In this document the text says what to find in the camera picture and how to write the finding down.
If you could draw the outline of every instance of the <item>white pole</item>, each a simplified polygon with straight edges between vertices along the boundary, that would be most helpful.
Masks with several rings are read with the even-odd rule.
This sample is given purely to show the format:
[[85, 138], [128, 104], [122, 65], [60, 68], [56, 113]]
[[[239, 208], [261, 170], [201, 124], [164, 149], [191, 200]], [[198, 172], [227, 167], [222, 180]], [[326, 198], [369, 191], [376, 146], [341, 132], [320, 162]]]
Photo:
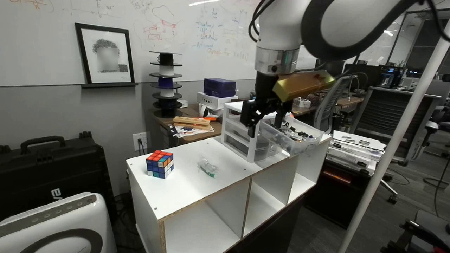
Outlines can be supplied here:
[[[445, 34], [450, 34], [450, 21], [447, 23], [444, 31], [445, 31]], [[427, 65], [423, 70], [423, 75], [419, 80], [419, 84], [416, 86], [414, 91], [413, 91], [413, 94], [412, 94], [412, 97], [403, 111], [403, 115], [399, 120], [399, 122], [393, 131], [392, 139], [389, 141], [383, 156], [381, 157], [379, 163], [376, 165], [375, 174], [369, 180], [369, 183], [365, 188], [365, 193], [364, 193], [364, 195], [362, 195], [362, 198], [361, 198], [361, 201], [353, 215], [353, 219], [348, 225], [347, 233], [343, 239], [343, 243], [340, 245], [338, 253], [347, 252], [347, 247], [354, 236], [354, 232], [358, 228], [358, 225], [367, 211], [367, 207], [368, 207], [371, 198], [374, 197], [388, 165], [390, 163], [390, 160], [393, 157], [393, 153], [395, 153], [400, 139], [403, 138], [414, 113], [417, 111], [417, 107], [420, 105], [421, 98], [426, 94], [426, 90], [428, 89], [435, 70], [438, 69], [443, 58], [445, 56], [447, 49], [448, 49], [448, 42], [444, 41], [443, 38], [440, 38], [434, 51], [433, 51], [430, 61], [427, 62]]]

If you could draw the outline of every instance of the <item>picture frame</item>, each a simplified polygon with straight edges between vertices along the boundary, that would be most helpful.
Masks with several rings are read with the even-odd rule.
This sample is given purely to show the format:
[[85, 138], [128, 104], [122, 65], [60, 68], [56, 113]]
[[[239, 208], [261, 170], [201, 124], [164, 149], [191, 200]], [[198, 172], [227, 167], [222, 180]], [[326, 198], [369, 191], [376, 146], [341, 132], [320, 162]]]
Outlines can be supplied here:
[[88, 86], [135, 84], [128, 30], [80, 23], [74, 28]]

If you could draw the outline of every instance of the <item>white cabinet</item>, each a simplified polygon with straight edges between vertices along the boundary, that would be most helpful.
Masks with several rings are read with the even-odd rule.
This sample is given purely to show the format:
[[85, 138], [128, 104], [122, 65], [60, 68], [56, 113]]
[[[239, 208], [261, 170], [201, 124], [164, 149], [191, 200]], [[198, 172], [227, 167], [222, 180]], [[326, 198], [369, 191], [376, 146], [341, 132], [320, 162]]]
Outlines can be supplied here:
[[[144, 173], [144, 156], [126, 160], [136, 228], [146, 252], [225, 252], [306, 193], [317, 180], [330, 138], [295, 157], [248, 163], [216, 139], [168, 149], [167, 179]], [[199, 170], [208, 159], [215, 177]]]

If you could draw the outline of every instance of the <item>black case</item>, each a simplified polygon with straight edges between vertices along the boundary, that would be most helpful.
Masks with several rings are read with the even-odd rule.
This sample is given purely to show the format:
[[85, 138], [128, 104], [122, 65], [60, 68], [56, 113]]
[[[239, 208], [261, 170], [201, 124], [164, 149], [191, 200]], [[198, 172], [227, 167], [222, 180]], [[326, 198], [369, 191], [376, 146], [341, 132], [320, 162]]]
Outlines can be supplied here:
[[101, 146], [90, 132], [78, 139], [45, 136], [0, 149], [0, 221], [9, 215], [83, 191], [105, 198], [111, 218], [115, 207]]

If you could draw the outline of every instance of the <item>small box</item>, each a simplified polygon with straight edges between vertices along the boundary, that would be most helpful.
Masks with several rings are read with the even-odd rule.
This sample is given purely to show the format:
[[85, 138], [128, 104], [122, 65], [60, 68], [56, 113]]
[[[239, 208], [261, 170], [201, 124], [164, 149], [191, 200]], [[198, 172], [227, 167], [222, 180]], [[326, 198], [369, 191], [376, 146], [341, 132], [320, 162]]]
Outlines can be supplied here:
[[213, 97], [236, 96], [236, 82], [226, 79], [205, 79], [202, 93]]

